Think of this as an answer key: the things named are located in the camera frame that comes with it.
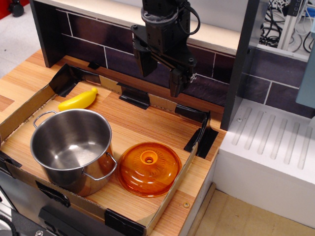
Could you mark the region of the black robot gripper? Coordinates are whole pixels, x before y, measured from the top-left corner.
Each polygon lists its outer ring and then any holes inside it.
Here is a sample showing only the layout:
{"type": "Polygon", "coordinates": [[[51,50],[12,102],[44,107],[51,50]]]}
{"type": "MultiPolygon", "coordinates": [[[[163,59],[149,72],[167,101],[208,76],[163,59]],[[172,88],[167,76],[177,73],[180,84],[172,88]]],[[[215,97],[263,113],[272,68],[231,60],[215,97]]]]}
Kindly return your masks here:
{"type": "Polygon", "coordinates": [[[133,53],[143,77],[161,63],[170,71],[171,97],[177,97],[190,85],[196,59],[187,47],[190,16],[197,15],[187,0],[144,0],[141,18],[144,26],[133,25],[133,53]]]}

